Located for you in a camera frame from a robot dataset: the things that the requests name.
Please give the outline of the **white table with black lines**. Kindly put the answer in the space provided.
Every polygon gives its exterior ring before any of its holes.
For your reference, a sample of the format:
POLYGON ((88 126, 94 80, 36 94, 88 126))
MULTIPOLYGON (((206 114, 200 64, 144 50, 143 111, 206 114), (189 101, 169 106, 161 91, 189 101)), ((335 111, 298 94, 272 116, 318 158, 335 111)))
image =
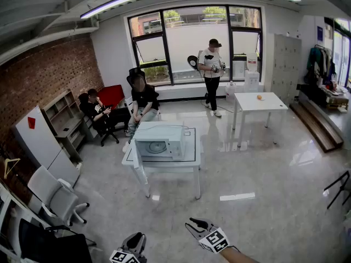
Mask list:
POLYGON ((200 164, 201 164, 201 147, 200 135, 196 128, 187 130, 185 136, 185 155, 181 161, 175 161, 169 157, 144 157, 134 165, 132 147, 129 146, 122 159, 122 165, 127 167, 137 178, 139 187, 145 194, 150 197, 150 185, 147 179, 148 173, 192 173, 194 181, 194 195, 196 199, 201 197, 200 189, 200 164))

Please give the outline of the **white boxy appliance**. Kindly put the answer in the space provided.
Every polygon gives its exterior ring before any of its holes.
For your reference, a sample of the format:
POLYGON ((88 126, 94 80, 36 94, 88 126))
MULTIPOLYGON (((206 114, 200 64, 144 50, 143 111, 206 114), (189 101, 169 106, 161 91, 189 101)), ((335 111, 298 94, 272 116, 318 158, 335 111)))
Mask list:
POLYGON ((233 80, 234 81, 244 80, 245 69, 246 69, 245 61, 233 61, 233 80))

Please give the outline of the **clothes rack with garments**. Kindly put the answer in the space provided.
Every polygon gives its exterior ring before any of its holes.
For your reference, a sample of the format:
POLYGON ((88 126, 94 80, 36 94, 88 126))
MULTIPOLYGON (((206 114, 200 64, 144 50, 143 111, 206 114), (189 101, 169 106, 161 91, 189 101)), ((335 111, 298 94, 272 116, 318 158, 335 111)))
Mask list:
POLYGON ((310 49, 307 61, 307 74, 304 76, 305 84, 325 85, 331 89, 336 76, 335 63, 333 62, 331 50, 315 45, 310 49))

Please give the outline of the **red cushion sofa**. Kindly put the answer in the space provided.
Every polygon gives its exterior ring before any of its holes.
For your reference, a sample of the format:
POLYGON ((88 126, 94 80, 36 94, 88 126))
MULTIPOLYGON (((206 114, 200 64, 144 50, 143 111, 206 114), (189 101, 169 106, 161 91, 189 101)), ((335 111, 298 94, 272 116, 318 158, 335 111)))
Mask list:
POLYGON ((98 92, 98 97, 105 106, 111 106, 112 110, 124 106, 125 96, 121 85, 104 87, 98 92))

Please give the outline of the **white cabinet with red sticker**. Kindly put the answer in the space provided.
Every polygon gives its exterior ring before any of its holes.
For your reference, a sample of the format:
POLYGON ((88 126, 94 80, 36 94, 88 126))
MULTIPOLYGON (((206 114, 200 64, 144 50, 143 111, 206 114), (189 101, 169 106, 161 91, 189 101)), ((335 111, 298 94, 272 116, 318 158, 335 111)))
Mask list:
POLYGON ((44 166, 55 178, 74 185, 80 175, 36 106, 12 126, 15 138, 36 168, 44 166))

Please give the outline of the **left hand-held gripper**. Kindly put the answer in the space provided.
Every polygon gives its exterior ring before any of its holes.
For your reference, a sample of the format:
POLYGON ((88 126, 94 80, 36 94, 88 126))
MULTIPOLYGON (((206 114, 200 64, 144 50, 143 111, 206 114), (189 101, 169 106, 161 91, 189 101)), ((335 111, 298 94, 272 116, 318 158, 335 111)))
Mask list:
POLYGON ((109 258, 111 263, 147 263, 142 254, 146 245, 146 235, 134 233, 122 243, 122 247, 114 250, 109 258))

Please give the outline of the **dark wooden step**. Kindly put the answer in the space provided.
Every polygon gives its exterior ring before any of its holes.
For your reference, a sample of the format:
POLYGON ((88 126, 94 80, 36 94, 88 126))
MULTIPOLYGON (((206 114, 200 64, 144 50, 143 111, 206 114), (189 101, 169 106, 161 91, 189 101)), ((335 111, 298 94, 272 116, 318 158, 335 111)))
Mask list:
POLYGON ((324 153, 343 146, 342 137, 309 101, 291 103, 290 109, 310 131, 324 153))

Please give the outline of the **clear water jug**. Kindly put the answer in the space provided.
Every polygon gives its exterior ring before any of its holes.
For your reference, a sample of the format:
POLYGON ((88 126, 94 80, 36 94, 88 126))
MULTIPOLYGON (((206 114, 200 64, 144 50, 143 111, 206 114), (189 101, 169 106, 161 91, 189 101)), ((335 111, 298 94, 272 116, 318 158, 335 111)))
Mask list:
POLYGON ((236 84, 233 81, 227 83, 225 87, 226 101, 230 103, 235 102, 235 92, 236 92, 236 84))

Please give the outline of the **black swivel office chair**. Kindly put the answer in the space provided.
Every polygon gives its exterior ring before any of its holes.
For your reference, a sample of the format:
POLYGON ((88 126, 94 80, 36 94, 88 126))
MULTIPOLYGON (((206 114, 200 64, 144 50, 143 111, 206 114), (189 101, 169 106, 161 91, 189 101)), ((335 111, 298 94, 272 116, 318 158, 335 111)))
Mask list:
POLYGON ((93 129, 101 137, 101 146, 104 146, 104 142, 109 136, 112 136, 118 144, 119 140, 114 134, 117 129, 111 124, 111 107, 106 107, 95 92, 82 93, 78 99, 80 100, 80 110, 88 117, 93 129))

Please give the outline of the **black oval chair back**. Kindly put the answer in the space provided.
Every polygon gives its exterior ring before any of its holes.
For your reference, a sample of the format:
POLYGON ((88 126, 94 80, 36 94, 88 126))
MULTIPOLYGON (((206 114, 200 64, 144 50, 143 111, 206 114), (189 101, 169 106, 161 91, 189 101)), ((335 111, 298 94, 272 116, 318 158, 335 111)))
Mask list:
POLYGON ((200 71, 198 68, 199 59, 197 56, 194 56, 194 55, 188 56, 187 62, 194 70, 196 70, 198 72, 200 71))

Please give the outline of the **white water dispenser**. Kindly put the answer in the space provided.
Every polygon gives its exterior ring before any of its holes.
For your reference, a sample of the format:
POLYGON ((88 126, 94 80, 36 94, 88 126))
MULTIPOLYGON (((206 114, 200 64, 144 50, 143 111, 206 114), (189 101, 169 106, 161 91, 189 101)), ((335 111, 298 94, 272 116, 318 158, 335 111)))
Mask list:
POLYGON ((244 81, 244 92, 245 93, 256 93, 259 89, 259 72, 258 68, 258 56, 257 53, 248 53, 246 57, 245 70, 245 81, 244 81))

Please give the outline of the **grey wooden shelf desk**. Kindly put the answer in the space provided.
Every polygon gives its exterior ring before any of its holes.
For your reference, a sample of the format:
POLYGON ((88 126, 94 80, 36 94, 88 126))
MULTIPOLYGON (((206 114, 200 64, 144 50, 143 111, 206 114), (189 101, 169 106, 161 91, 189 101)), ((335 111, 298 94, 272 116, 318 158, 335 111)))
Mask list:
POLYGON ((83 113, 71 90, 64 91, 41 109, 48 127, 74 163, 82 162, 78 148, 86 138, 83 113))

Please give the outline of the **white office chair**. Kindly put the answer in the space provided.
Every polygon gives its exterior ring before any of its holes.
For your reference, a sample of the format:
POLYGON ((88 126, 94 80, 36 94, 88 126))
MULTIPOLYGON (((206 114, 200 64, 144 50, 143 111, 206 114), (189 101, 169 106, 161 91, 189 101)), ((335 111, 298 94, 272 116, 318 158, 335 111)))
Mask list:
POLYGON ((32 193, 41 201, 41 206, 48 216, 60 219, 72 226, 72 218, 86 224, 87 220, 79 215, 79 211, 90 206, 89 203, 79 203, 70 183, 56 179, 44 166, 40 166, 27 184, 32 193))

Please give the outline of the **wooden clothes hanger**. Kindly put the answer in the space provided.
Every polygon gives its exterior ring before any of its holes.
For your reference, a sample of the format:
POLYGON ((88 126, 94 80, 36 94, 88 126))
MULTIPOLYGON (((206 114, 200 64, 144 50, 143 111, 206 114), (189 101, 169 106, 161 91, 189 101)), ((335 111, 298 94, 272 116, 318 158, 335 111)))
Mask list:
POLYGON ((7 176, 14 169, 14 167, 18 164, 19 161, 20 161, 20 158, 14 158, 14 159, 6 158, 4 160, 4 179, 5 180, 7 179, 7 176))

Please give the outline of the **black monitor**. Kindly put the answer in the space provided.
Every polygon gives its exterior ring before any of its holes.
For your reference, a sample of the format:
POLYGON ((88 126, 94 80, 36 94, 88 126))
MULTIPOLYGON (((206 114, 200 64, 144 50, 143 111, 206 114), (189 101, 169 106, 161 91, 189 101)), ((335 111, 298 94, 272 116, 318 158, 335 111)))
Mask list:
POLYGON ((19 224, 21 258, 37 263, 92 263, 89 247, 96 242, 81 233, 56 237, 54 231, 71 230, 64 226, 38 227, 24 219, 19 224))

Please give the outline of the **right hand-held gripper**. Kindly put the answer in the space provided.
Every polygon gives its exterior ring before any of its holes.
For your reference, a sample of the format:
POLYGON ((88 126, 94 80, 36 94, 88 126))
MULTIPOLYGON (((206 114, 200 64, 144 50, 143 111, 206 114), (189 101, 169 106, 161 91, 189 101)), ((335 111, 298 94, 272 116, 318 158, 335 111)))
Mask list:
MULTIPOLYGON (((206 218, 189 218, 189 220, 194 222, 199 228, 209 228, 211 226, 211 221, 206 218)), ((229 240, 220 227, 210 232, 207 236, 205 236, 204 229, 199 230, 189 223, 185 223, 185 228, 195 239, 199 239, 200 246, 215 254, 220 253, 229 246, 229 240)))

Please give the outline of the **black framed window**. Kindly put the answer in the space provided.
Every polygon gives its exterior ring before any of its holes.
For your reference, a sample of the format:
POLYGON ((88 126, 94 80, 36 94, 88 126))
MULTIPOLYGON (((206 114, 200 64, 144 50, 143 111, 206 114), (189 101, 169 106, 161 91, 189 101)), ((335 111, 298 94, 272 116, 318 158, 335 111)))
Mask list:
POLYGON ((187 58, 199 57, 210 39, 222 45, 219 55, 226 68, 221 81, 234 81, 233 61, 246 62, 248 53, 257 53, 257 71, 262 71, 260 8, 200 5, 159 10, 128 18, 128 27, 136 64, 152 85, 200 83, 203 73, 187 58))

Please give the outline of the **plain white square table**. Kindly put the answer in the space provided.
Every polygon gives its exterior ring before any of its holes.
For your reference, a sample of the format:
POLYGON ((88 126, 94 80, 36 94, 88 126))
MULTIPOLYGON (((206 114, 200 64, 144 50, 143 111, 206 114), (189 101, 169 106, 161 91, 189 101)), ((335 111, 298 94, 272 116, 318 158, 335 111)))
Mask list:
POLYGON ((233 118, 233 126, 232 129, 236 129, 236 120, 238 109, 241 109, 241 123, 240 123, 240 131, 239 131, 239 140, 237 143, 238 147, 241 147, 243 134, 244 134, 244 126, 246 115, 249 113, 255 112, 267 112, 267 120, 265 123, 265 127, 267 128, 269 125, 269 120, 272 113, 278 113, 280 115, 280 120, 278 124, 278 128, 274 134, 273 143, 277 144, 279 142, 279 138, 282 133, 282 125, 285 119, 285 116, 288 111, 288 107, 279 99, 279 97, 273 92, 263 92, 263 93, 235 93, 235 102, 234 102, 234 118, 233 118), (264 101, 257 100, 257 95, 262 95, 265 97, 264 101))

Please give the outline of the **person's right forearm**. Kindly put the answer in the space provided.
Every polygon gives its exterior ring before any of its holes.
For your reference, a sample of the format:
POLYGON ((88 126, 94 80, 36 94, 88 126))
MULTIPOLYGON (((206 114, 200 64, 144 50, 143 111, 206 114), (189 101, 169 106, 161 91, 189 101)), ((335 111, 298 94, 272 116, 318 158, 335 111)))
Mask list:
POLYGON ((226 247, 220 251, 220 255, 228 263, 259 263, 258 261, 252 259, 251 257, 239 252, 234 247, 226 247))

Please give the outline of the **black mesh high-back chair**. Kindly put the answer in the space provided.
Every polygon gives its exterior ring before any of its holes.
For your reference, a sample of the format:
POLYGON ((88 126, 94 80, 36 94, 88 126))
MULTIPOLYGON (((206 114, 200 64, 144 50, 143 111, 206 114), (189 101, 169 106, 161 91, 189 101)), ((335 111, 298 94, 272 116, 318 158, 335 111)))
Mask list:
POLYGON ((127 76, 127 82, 131 86, 131 95, 132 97, 136 97, 137 93, 148 92, 152 93, 153 96, 157 99, 159 93, 155 91, 155 87, 153 85, 147 84, 145 78, 145 72, 140 68, 135 67, 129 70, 129 76, 127 76))

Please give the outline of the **black tripod stand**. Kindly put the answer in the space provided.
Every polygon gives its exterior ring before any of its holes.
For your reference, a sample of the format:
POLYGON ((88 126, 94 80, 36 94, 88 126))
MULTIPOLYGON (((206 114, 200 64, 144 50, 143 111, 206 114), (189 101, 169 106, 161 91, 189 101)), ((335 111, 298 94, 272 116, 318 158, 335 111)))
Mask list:
POLYGON ((338 185, 338 191, 336 195, 333 197, 332 201, 327 205, 327 210, 331 208, 331 206, 334 204, 336 199, 343 194, 344 192, 347 192, 347 196, 342 202, 342 206, 346 204, 347 201, 351 199, 351 188, 348 188, 347 185, 351 181, 351 173, 350 171, 346 170, 338 179, 336 179, 334 182, 329 184, 326 188, 324 188, 323 193, 328 193, 329 189, 331 189, 334 185, 338 185))

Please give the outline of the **white appliance door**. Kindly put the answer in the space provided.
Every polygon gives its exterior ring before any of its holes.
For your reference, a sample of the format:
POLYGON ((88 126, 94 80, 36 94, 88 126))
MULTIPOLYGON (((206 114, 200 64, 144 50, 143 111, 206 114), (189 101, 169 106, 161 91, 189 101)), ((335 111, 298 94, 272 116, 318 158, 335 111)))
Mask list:
POLYGON ((143 161, 138 151, 137 144, 134 139, 131 140, 131 153, 133 157, 133 166, 135 170, 144 171, 143 161))

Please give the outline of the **white microwave oven housing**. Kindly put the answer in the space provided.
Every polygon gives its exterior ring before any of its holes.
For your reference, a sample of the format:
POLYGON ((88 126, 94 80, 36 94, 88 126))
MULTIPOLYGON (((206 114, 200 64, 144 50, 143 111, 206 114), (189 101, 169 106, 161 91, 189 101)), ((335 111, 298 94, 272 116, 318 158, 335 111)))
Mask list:
POLYGON ((185 130, 181 124, 168 122, 142 122, 133 140, 144 157, 166 157, 175 161, 184 158, 185 130))

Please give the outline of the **grey metal lockers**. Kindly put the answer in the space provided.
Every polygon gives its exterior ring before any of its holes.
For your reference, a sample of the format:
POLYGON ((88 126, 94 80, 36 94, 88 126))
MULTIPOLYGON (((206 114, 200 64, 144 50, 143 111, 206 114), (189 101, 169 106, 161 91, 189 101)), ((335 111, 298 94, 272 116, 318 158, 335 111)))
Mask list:
POLYGON ((298 38, 274 35, 271 91, 287 106, 296 96, 301 68, 302 42, 298 38))

